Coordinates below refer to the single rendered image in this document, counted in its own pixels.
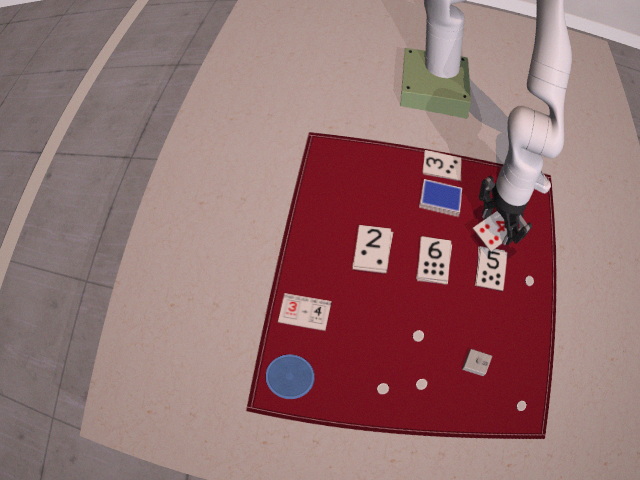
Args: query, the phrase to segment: gray tile floor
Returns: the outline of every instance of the gray tile floor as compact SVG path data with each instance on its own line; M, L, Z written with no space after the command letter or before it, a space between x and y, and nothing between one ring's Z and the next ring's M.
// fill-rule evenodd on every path
M134 1L0 8L0 238L69 99ZM53 159L0 290L0 479L189 478L79 432L142 195L234 5L150 0ZM640 51L610 46L640 138Z

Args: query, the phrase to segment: green mounting plate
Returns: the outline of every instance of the green mounting plate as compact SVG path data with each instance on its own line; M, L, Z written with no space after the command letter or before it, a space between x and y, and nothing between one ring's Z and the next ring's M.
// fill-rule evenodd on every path
M471 107L469 59L462 57L453 78L436 77L425 65L424 50L404 49L400 105L467 118Z

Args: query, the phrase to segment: white wall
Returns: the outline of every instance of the white wall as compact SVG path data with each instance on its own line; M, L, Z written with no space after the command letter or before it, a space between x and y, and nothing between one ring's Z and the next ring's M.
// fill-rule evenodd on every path
M536 16L535 0L468 0ZM640 0L565 0L567 27L640 49Z
M0 7L10 7L11 5L20 5L22 3L39 2L41 0L0 0Z

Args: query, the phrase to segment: beige stripe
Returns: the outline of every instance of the beige stripe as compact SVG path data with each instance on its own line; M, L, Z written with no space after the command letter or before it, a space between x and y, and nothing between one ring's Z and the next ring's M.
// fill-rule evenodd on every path
M80 105L82 105L87 93L89 93L89 89L96 81L96 78L98 78L98 75L107 63L107 60L109 60L109 57L111 57L111 54L120 43L120 40L122 40L122 37L127 33L127 30L129 30L129 27L138 17L148 1L149 0L137 0L127 12L125 17L122 19L122 22L120 22L120 25L118 25L118 28L113 32L111 38L109 38L98 54L98 57L87 71L82 82L80 82L78 89L73 94L73 97L71 97L71 100L69 101L67 108L65 108L62 113L60 120L58 120L58 124L53 130L51 137L49 137L49 141L45 145L44 150L38 159L38 163L36 163L36 166L33 169L31 178L29 178L29 182L22 193L18 207L16 208L13 218L11 219L11 223L9 224L9 230L7 230L7 234L5 235L2 246L0 247L0 286L4 283L4 278L7 274L7 269L9 268L9 262L11 261L13 251L18 243L20 232L22 232L22 227L24 227L27 215L29 215L29 211L31 210L33 201L36 198L36 194L40 189L40 185L42 185L42 180L49 169L49 165L51 165L53 156L58 151L58 147L69 129L69 125L71 125Z

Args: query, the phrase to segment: card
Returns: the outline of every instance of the card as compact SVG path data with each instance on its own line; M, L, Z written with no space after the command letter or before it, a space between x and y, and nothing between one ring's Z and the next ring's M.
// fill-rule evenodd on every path
M467 361L464 364L463 370L465 372L485 376L487 374L487 370L489 370L491 358L491 355L487 355L486 353L469 350L469 355L467 355Z
M504 250L489 250L478 247L478 271L476 272L476 287L490 288L504 291L504 281L507 273L507 252Z
M485 218L473 227L473 229L489 250L494 250L502 245L504 239L507 237L507 227L505 226L502 215L500 215L497 210L493 215Z
M460 215L461 203L462 188L433 180L424 180L422 183L420 208L457 217Z
M360 225L356 240L353 269L387 273L393 232L390 228Z
M298 327L326 330L329 321L329 300L301 297L285 293L278 323L296 325Z
M429 150L424 151L424 163L422 164L422 173L424 175L461 181L461 169L462 159L460 157Z
M420 237L418 276L420 282L449 283L451 240Z

